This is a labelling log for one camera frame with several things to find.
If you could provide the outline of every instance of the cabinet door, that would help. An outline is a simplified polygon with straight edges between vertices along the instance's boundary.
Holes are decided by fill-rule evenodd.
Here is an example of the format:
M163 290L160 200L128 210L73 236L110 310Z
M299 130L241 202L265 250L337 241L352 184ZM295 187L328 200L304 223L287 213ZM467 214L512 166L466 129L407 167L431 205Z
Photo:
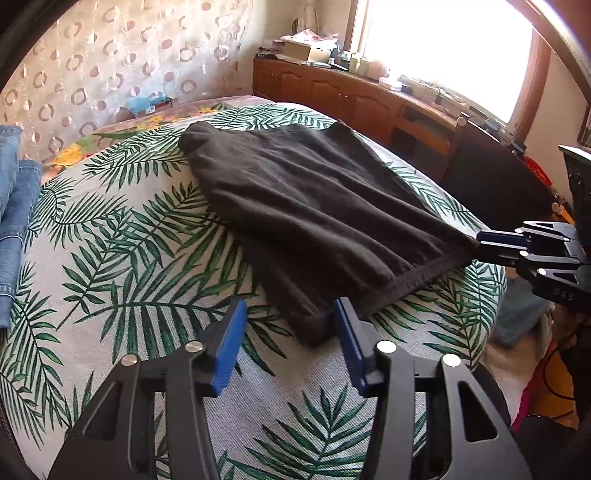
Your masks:
M401 107L396 96L376 85L359 82L348 94L349 126L382 145L388 145Z
M310 107L336 120L347 121L346 82L338 75L314 76L310 85Z
M252 89L256 95L277 100L281 90L281 68L274 61L256 61Z
M290 66L284 69L280 76L280 101L310 106L310 76L307 70L297 65Z

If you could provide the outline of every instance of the red object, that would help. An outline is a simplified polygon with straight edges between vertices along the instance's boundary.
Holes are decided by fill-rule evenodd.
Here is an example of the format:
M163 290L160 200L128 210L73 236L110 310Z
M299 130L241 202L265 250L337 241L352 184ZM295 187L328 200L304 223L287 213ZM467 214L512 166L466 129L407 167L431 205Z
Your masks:
M538 363L538 366L535 367L535 370L531 376L530 382L527 384L527 387L525 388L525 390L521 394L521 403L519 405L519 412L517 412L517 416L515 417L515 420L513 421L513 424L511 425L511 430L515 434L517 434L519 432L519 427L521 426L521 421L529 415L532 400L535 398L535 396L538 394L538 392L542 388L542 385L544 382L544 380L543 380L544 367L545 367L546 363L548 363L548 360L550 359L550 355L555 347L556 347L556 344L554 342L550 342L550 344L548 345L548 349L546 350L546 353L544 355L544 358L542 360L540 360L540 362Z
M525 165L527 165L527 168L534 172L535 176L538 177L544 185L548 187L552 186L552 182L548 178L548 175L546 175L546 172L542 170L542 167L540 167L535 160L532 160L529 157L523 157L523 160Z

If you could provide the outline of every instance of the denim fabric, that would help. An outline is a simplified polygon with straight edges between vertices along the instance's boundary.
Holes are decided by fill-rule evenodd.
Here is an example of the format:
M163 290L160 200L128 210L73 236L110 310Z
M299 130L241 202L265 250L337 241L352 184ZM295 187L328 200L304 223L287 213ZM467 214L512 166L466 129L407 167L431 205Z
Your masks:
M16 293L22 245L40 188L39 163L21 160L18 163L17 180L0 220L0 329L10 327L10 309Z
M17 179L21 133L20 127L0 125L0 218Z
M492 340L512 348L548 311L551 303L532 293L531 284L521 277L507 279L507 291L496 314Z

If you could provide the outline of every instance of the bed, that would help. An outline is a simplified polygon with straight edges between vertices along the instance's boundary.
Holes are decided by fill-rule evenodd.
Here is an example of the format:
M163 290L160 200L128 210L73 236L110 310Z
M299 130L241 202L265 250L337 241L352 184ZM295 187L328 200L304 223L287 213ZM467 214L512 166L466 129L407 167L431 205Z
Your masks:
M217 128L299 123L322 129L334 120L301 105L252 97L226 107L137 129L72 161L42 186L12 332L2 339L0 356L0 397L18 446L40 478L119 358L174 351L221 319L237 297L248 304L248 330L230 385L221 398L206 401L221 477L359 476L375 403L350 385L337 339L316 349L302 346L267 304L240 246L208 207L177 148L194 121ZM427 177L362 139L446 222L472 236L483 228ZM455 353L474 367L504 288L501 267L474 261L371 320L384 338L413 355ZM169 478L161 399L155 413L158 474ZM415 447L424 431L419 398Z

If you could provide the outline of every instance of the patterned curtain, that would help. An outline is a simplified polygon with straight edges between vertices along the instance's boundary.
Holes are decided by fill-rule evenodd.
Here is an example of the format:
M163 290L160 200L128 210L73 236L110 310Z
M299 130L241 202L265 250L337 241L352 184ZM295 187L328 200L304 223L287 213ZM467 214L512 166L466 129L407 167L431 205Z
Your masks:
M118 121L133 97L247 93L238 52L251 10L252 0L80 0L12 74L0 122L22 127L21 154L44 160Z

